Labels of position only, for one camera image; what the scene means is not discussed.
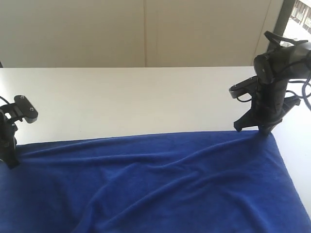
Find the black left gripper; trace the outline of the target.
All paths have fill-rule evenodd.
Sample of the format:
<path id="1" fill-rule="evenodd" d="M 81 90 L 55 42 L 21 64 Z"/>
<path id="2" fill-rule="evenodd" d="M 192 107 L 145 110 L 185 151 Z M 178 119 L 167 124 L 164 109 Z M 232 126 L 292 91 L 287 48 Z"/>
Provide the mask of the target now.
<path id="1" fill-rule="evenodd" d="M 20 164 L 16 157 L 17 140 L 15 132 L 18 130 L 16 121 L 23 121 L 23 115 L 16 103 L 9 103 L 0 107 L 0 160 L 9 169 L 13 169 Z"/>

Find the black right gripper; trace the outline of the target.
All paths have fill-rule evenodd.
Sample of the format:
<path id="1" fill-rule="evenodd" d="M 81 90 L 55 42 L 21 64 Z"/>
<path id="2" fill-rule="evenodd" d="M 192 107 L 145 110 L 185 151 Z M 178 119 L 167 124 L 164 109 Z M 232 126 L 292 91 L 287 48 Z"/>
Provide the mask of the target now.
<path id="1" fill-rule="evenodd" d="M 295 95 L 285 97 L 288 81 L 284 79 L 271 84 L 258 81 L 251 110 L 233 123 L 234 129 L 240 132 L 244 128 L 258 127 L 261 134 L 269 135 L 284 116 L 300 104 L 300 98 Z"/>

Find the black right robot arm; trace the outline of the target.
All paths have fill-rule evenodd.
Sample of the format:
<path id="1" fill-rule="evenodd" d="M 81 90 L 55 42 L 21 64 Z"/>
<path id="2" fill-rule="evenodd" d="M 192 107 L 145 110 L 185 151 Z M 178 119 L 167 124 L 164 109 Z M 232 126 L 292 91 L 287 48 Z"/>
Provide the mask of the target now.
<path id="1" fill-rule="evenodd" d="M 263 134 L 269 134 L 282 122 L 286 114 L 299 105 L 301 98 L 286 96 L 287 86 L 292 79 L 307 79 L 311 71 L 311 44 L 280 46 L 254 59 L 255 76 L 232 87 L 229 92 L 234 99 L 249 94 L 251 108 L 234 122 L 240 132 L 244 128 L 258 127 Z"/>

